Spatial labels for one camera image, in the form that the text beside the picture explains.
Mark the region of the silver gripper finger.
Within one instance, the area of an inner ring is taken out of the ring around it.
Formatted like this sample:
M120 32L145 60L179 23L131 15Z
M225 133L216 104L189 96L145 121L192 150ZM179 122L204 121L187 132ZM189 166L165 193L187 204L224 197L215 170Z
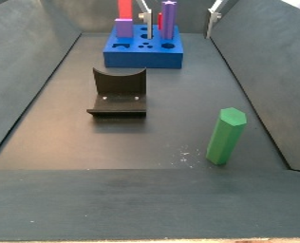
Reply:
M209 8L209 23L207 30L207 38L212 37L213 24L221 18L221 10L225 7L229 0L216 0L213 6Z
M137 0L141 13L139 18L144 20L148 26L148 39L153 39L153 10L148 7L145 0Z

